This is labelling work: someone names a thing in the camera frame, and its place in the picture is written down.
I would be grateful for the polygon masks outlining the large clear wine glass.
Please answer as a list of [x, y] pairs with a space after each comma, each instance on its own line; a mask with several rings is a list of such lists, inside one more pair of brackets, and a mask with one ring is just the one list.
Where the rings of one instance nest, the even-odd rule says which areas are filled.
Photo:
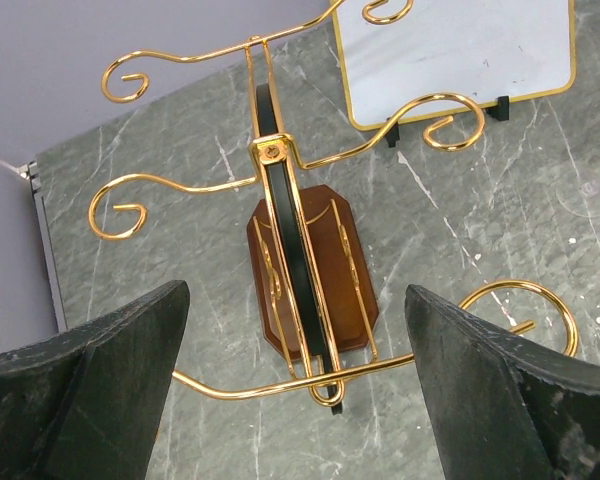
[[579, 155], [567, 150], [567, 157], [554, 183], [557, 200], [578, 217], [600, 217], [600, 149]]

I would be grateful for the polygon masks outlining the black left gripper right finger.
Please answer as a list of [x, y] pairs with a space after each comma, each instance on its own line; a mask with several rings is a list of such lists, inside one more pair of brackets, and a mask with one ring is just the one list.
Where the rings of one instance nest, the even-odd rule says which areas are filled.
[[406, 290], [405, 317], [448, 479], [600, 479], [600, 366]]

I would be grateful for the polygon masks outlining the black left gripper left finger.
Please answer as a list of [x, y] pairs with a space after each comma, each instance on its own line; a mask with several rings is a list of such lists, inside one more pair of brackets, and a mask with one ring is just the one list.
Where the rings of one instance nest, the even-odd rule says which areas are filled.
[[189, 310], [185, 281], [0, 354], [0, 479], [145, 477]]

